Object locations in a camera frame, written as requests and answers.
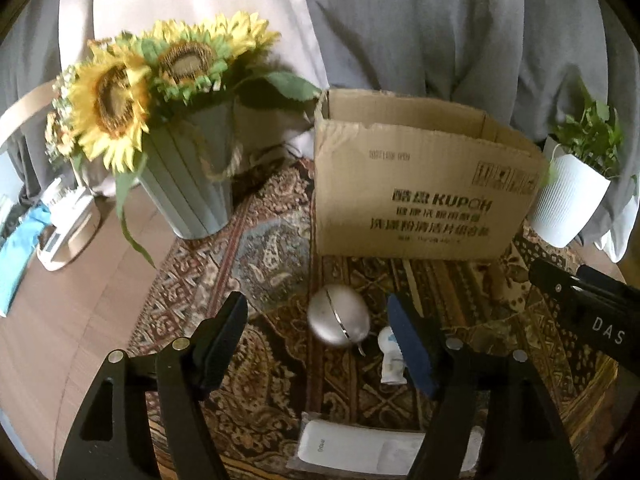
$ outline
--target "sunflower center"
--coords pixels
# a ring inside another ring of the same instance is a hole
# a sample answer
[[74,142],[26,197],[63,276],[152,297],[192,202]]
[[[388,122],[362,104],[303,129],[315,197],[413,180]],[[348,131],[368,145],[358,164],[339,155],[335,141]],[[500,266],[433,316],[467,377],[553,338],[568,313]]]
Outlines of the sunflower center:
[[124,126],[133,119],[133,99],[128,89],[129,79],[124,65],[113,66],[98,81],[98,115],[103,129],[112,139],[121,137]]
[[197,41],[181,41],[172,45],[159,59],[162,71],[175,83],[196,79],[206,74],[215,54],[209,45]]

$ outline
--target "open cardboard box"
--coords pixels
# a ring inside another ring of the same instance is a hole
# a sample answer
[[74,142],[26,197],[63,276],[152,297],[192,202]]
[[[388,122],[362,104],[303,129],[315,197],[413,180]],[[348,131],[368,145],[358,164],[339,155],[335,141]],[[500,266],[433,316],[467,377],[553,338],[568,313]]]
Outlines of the open cardboard box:
[[332,89],[316,109],[320,254],[476,260],[508,247],[548,162],[480,110]]

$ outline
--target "patterned rug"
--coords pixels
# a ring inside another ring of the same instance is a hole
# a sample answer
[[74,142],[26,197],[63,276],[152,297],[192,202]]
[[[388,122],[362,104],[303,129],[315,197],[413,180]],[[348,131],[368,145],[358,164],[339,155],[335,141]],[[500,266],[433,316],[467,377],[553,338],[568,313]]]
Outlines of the patterned rug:
[[[248,326],[222,387],[202,405],[231,478],[304,478],[286,462],[305,411],[396,430],[424,430],[430,421],[434,404],[410,384],[380,384],[382,354],[374,337],[365,341],[362,357],[326,348],[310,335],[308,298],[327,283],[359,291],[375,331],[386,325],[386,296],[401,290],[477,351],[525,350],[582,463],[616,364],[561,330],[554,320],[558,306],[527,281],[534,258],[575,272],[578,256],[549,247],[525,224],[494,262],[321,258],[314,250],[313,171],[307,160],[273,163],[236,182],[232,221],[215,236],[175,242],[130,341],[132,355],[159,351],[175,337],[190,336],[231,291],[247,297]],[[155,396],[148,407],[162,475],[175,479]],[[484,416],[480,409],[479,419]]]

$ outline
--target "metal bolt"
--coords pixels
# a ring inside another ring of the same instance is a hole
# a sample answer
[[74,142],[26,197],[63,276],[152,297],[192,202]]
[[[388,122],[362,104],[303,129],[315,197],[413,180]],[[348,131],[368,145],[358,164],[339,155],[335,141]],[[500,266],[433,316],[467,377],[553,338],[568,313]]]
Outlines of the metal bolt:
[[174,347],[174,350],[184,350],[189,346],[189,340],[185,337],[179,337],[171,343],[171,346]]
[[460,350],[465,344],[457,337],[450,337],[447,339],[446,345],[450,350]]
[[124,352],[122,350],[114,350],[109,354],[109,362],[110,363],[119,363],[122,361],[124,357]]
[[529,359],[529,356],[527,356],[527,353],[524,350],[514,350],[513,358],[516,359],[517,362],[523,363]]

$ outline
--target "flower pot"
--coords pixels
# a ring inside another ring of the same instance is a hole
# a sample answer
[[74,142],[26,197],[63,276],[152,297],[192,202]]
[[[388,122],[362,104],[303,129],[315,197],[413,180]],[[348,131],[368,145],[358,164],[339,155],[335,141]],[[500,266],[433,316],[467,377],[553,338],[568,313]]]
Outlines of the flower pot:
[[140,183],[175,234],[194,240],[217,233],[231,216],[230,182],[212,182],[203,161],[211,173],[226,168],[233,124],[230,105],[193,112],[187,120],[195,128],[177,123],[145,135],[148,161]]
[[527,218],[540,238],[562,248],[589,221],[610,181],[575,156],[567,155],[551,137],[546,138],[544,153],[549,160],[553,158],[556,177],[540,189]]

